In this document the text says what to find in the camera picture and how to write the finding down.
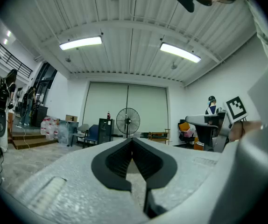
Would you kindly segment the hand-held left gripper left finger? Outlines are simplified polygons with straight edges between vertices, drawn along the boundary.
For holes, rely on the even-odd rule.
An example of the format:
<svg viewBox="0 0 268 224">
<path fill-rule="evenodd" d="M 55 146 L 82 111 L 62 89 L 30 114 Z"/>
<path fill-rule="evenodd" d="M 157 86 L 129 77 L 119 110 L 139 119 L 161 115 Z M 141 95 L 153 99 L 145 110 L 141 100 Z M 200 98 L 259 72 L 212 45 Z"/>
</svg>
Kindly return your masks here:
<svg viewBox="0 0 268 224">
<path fill-rule="evenodd" d="M 126 176 L 131 160 L 132 140 L 126 139 L 97 154 L 92 160 L 91 169 L 97 180 L 108 189 L 130 192 L 132 185 Z"/>
</svg>

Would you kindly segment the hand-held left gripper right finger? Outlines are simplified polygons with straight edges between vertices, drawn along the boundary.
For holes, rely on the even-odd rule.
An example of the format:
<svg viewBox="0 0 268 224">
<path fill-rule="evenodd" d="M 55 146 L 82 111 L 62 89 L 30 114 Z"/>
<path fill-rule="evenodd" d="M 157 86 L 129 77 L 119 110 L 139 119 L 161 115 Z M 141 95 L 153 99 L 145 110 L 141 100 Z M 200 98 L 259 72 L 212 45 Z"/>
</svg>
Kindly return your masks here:
<svg viewBox="0 0 268 224">
<path fill-rule="evenodd" d="M 151 191 L 167 186 L 177 172 L 175 159 L 137 138 L 132 139 L 132 159 L 146 182 L 143 212 L 154 218 L 167 210 L 156 204 Z"/>
</svg>

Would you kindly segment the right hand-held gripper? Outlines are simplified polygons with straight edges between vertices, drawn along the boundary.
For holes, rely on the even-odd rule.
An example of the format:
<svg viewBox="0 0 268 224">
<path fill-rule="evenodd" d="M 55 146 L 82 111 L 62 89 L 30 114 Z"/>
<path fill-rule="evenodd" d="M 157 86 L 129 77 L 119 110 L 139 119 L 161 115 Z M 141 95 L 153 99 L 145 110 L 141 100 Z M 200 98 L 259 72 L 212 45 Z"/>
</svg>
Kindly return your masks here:
<svg viewBox="0 0 268 224">
<path fill-rule="evenodd" d="M 248 115 L 239 96 L 226 101 L 223 107 L 217 108 L 212 114 L 208 110 L 205 115 L 193 115 L 185 118 L 197 132 L 196 145 L 204 151 L 223 152 L 229 142 L 229 133 L 237 121 L 242 121 Z"/>
</svg>

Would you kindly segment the black office chair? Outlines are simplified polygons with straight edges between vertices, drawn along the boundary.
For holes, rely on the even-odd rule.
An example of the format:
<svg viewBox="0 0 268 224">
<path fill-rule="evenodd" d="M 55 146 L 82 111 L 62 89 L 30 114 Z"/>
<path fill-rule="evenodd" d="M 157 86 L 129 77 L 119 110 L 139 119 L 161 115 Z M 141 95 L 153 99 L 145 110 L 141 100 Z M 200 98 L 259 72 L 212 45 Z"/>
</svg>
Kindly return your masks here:
<svg viewBox="0 0 268 224">
<path fill-rule="evenodd" d="M 185 120 L 180 120 L 178 123 L 179 131 L 179 147 L 193 148 L 194 141 L 197 136 L 195 126 L 187 123 Z"/>
</svg>

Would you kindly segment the wooden shelf rack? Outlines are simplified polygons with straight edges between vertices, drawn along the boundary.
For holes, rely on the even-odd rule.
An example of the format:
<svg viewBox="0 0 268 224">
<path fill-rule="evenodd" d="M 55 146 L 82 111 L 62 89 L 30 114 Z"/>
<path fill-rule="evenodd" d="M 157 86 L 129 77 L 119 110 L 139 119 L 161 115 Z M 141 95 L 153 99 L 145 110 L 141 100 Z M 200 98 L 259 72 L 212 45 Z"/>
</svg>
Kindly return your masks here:
<svg viewBox="0 0 268 224">
<path fill-rule="evenodd" d="M 169 145 L 170 143 L 170 129 L 164 129 L 164 132 L 149 132 L 148 139 L 155 142 L 163 142 Z"/>
</svg>

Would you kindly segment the black cabinet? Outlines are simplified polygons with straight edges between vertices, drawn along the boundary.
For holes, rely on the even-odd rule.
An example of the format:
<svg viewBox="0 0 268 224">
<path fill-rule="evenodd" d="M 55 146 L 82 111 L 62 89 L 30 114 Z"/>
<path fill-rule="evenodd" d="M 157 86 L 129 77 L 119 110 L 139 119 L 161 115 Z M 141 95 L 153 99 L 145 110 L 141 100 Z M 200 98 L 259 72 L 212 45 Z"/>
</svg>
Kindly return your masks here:
<svg viewBox="0 0 268 224">
<path fill-rule="evenodd" d="M 112 141 L 113 134 L 114 134 L 114 120 L 100 118 L 98 128 L 98 145 Z"/>
<path fill-rule="evenodd" d="M 43 105 L 36 105 L 33 109 L 31 125 L 35 127 L 40 127 L 41 122 L 47 116 L 48 107 Z"/>
</svg>

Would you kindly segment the blue chair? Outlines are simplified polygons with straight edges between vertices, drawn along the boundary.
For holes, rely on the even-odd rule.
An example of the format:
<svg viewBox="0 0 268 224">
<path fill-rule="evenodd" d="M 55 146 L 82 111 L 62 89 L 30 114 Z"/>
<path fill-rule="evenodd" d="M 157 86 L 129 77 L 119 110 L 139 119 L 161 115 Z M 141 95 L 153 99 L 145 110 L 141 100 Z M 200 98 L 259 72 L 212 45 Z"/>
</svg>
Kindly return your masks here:
<svg viewBox="0 0 268 224">
<path fill-rule="evenodd" d="M 87 147 L 96 145 L 98 143 L 98 137 L 99 126 L 92 125 L 85 133 L 83 148 L 85 145 L 87 145 Z"/>
</svg>

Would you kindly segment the grey chair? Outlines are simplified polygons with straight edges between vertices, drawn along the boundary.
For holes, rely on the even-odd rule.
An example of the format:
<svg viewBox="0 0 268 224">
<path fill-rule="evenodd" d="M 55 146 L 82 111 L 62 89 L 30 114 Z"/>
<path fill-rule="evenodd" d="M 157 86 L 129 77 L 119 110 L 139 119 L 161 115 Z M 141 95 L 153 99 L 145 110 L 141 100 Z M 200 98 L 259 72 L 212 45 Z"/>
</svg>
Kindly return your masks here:
<svg viewBox="0 0 268 224">
<path fill-rule="evenodd" d="M 81 126 L 74 128 L 71 140 L 71 146 L 74 144 L 74 139 L 76 139 L 76 143 L 78 144 L 79 139 L 84 139 L 88 136 L 89 126 L 88 124 L 82 124 Z"/>
</svg>

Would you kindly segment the plastic-wrapped grey box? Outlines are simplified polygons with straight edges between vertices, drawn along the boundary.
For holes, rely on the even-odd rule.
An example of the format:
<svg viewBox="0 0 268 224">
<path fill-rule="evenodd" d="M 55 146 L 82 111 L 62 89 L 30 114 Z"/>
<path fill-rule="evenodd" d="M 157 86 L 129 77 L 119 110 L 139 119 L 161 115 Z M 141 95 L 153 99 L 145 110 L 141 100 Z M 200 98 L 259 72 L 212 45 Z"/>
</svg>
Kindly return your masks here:
<svg viewBox="0 0 268 224">
<path fill-rule="evenodd" d="M 73 145 L 74 133 L 77 133 L 78 122 L 60 120 L 58 125 L 57 139 L 58 143 Z"/>
</svg>

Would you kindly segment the white roller blind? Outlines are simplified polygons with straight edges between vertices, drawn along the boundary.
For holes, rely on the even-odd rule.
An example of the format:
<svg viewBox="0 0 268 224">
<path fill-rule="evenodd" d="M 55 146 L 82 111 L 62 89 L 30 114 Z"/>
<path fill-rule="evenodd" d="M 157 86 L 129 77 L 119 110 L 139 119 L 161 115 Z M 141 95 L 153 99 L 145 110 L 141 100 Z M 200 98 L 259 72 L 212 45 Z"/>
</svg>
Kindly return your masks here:
<svg viewBox="0 0 268 224">
<path fill-rule="evenodd" d="M 90 83 L 84 109 L 83 123 L 97 125 L 109 113 L 116 120 L 118 113 L 126 108 L 127 85 Z"/>
<path fill-rule="evenodd" d="M 140 125 L 138 132 L 164 132 L 168 128 L 165 89 L 130 85 L 128 107 L 133 108 L 139 114 Z"/>
</svg>

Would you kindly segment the long ceiling light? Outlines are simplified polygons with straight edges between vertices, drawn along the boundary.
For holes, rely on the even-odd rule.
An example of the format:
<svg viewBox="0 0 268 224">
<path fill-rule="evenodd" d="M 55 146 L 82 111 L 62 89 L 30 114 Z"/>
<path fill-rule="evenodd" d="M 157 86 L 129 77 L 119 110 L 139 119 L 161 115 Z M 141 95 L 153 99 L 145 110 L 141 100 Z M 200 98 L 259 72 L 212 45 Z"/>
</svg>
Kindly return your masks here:
<svg viewBox="0 0 268 224">
<path fill-rule="evenodd" d="M 197 55 L 194 55 L 184 49 L 178 48 L 176 46 L 170 45 L 168 43 L 163 42 L 160 45 L 160 51 L 167 52 L 176 56 L 179 56 L 183 59 L 187 59 L 189 61 L 192 61 L 194 63 L 198 63 L 201 61 L 201 58 Z"/>
<path fill-rule="evenodd" d="M 61 50 L 68 50 L 68 49 L 73 49 L 73 48 L 78 48 L 78 47 L 83 47 L 83 46 L 99 45 L 99 44 L 102 44 L 101 36 L 69 41 L 69 42 L 60 44 L 59 47 Z"/>
</svg>

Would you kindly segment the cluster of clear water jugs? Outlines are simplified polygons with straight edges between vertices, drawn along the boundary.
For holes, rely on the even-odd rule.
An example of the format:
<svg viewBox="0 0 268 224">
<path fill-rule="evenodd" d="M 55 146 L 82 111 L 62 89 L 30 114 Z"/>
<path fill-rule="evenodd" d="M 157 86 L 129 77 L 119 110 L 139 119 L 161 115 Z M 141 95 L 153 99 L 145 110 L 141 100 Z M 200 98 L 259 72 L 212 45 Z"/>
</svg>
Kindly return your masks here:
<svg viewBox="0 0 268 224">
<path fill-rule="evenodd" d="M 41 122 L 41 135 L 44 135 L 47 140 L 57 140 L 59 120 L 47 116 Z"/>
</svg>

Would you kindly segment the wooden platform steps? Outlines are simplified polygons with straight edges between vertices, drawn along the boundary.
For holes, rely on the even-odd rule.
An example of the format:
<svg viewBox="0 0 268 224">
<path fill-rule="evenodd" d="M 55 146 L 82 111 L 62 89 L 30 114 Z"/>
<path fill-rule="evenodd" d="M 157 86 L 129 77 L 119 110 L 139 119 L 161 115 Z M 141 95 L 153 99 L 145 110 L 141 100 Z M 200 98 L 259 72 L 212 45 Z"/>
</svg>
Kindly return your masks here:
<svg viewBox="0 0 268 224">
<path fill-rule="evenodd" d="M 47 140 L 37 127 L 13 125 L 8 129 L 8 142 L 16 150 L 22 150 L 57 143 L 57 140 Z"/>
</svg>

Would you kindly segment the person's beige shirt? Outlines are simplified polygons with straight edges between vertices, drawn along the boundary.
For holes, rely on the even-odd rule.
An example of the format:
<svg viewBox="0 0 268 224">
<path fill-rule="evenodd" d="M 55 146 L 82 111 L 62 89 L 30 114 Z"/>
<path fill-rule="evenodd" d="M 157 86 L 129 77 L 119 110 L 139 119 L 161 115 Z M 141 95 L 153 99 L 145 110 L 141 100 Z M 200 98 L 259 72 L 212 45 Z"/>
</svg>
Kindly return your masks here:
<svg viewBox="0 0 268 224">
<path fill-rule="evenodd" d="M 268 18 L 255 0 L 246 0 L 253 15 L 257 37 L 260 39 L 268 58 Z"/>
</svg>

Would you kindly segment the black metal railing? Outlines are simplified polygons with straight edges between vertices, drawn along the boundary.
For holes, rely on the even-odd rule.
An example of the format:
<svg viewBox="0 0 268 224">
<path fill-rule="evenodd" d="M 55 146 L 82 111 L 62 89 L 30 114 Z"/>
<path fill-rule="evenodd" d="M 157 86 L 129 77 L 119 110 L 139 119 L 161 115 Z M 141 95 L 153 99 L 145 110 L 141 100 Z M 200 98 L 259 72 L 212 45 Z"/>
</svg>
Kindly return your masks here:
<svg viewBox="0 0 268 224">
<path fill-rule="evenodd" d="M 0 43 L 0 60 L 9 65 L 11 68 L 16 69 L 18 74 L 29 78 L 33 70 L 17 59 L 12 53 L 10 53 L 4 46 Z"/>
</svg>

